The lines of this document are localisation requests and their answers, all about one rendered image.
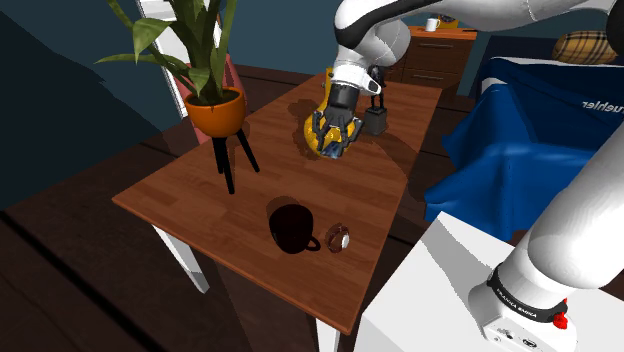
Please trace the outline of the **brown chest of drawers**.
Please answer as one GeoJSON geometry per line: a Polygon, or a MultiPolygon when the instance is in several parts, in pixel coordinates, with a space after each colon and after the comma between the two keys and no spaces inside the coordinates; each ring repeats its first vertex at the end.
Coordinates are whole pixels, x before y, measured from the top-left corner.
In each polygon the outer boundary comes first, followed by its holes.
{"type": "Polygon", "coordinates": [[[404,56],[385,72],[385,80],[440,88],[440,99],[456,94],[478,31],[443,28],[427,32],[409,26],[411,41],[404,56]]]}

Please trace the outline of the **wooden table with white legs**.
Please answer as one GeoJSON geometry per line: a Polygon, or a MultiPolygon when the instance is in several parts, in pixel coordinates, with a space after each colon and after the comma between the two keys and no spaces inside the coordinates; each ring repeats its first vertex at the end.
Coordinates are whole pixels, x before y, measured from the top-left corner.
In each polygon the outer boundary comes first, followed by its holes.
{"type": "Polygon", "coordinates": [[[248,116],[249,148],[230,151],[233,182],[202,144],[119,193],[115,203],[154,226],[199,290],[203,253],[317,321],[319,352],[352,331],[440,92],[389,83],[385,132],[361,136],[342,157],[308,153],[301,122],[321,103],[316,75],[248,116]],[[345,250],[289,255],[272,239],[271,211],[307,207],[323,238],[345,225],[345,250]]]}

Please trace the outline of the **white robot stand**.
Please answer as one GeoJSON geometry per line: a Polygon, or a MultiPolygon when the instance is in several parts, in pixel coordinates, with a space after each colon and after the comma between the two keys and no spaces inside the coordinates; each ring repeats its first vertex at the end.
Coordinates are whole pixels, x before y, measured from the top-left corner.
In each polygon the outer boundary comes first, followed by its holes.
{"type": "MultiPolygon", "coordinates": [[[[509,327],[487,340],[469,291],[512,252],[511,245],[440,213],[364,310],[354,352],[546,352],[509,327]]],[[[568,299],[575,352],[624,352],[624,301],[601,290],[568,299]]]]}

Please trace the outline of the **black mug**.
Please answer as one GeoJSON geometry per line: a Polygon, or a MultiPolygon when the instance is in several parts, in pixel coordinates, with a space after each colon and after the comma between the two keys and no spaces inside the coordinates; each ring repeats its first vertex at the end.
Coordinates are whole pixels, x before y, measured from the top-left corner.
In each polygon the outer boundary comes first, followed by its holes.
{"type": "Polygon", "coordinates": [[[313,236],[312,212],[300,204],[286,204],[269,217],[269,229],[277,246],[288,254],[319,251],[321,244],[313,236]]]}

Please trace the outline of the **brown wristwatch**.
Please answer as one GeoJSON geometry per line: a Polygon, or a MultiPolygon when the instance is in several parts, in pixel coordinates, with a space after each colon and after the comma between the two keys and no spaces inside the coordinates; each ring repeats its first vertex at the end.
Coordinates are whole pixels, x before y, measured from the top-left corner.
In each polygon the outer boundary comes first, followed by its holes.
{"type": "Polygon", "coordinates": [[[332,253],[339,253],[350,243],[350,231],[342,223],[333,225],[325,236],[325,244],[332,253]]]}

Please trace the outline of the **green plant in orange pot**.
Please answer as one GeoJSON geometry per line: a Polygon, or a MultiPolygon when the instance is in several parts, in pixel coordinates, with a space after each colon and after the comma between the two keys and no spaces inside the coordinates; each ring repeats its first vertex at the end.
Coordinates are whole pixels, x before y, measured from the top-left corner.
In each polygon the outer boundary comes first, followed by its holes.
{"type": "Polygon", "coordinates": [[[189,94],[184,105],[189,119],[210,137],[217,169],[225,177],[228,192],[235,192],[227,139],[237,136],[254,170],[259,166],[242,130],[246,117],[245,93],[226,86],[223,78],[237,0],[167,0],[175,21],[155,18],[130,20],[117,0],[105,0],[113,13],[131,32],[133,52],[102,58],[101,62],[148,62],[166,68],[189,94]],[[163,55],[153,45],[161,33],[171,28],[186,47],[188,64],[163,55]]]}

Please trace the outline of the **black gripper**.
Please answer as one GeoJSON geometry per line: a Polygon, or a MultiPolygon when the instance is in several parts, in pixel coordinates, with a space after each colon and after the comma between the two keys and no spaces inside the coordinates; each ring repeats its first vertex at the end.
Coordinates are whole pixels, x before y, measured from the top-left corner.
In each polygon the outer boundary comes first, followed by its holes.
{"type": "Polygon", "coordinates": [[[356,141],[364,121],[354,117],[359,90],[343,84],[332,84],[323,113],[316,110],[312,115],[312,132],[315,134],[318,152],[331,152],[334,148],[332,127],[340,128],[340,145],[346,149],[356,141]]]}

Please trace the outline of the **dark figure on grey base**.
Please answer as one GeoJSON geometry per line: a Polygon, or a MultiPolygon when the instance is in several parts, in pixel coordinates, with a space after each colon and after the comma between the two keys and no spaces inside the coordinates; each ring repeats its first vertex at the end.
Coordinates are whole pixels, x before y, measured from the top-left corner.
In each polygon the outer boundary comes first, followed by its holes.
{"type": "MultiPolygon", "coordinates": [[[[384,80],[384,69],[380,66],[371,66],[369,71],[371,78],[380,85],[382,89],[386,87],[384,80]]],[[[386,129],[387,109],[384,105],[384,91],[370,98],[371,106],[364,114],[365,132],[374,136],[382,134],[386,129]]]]}

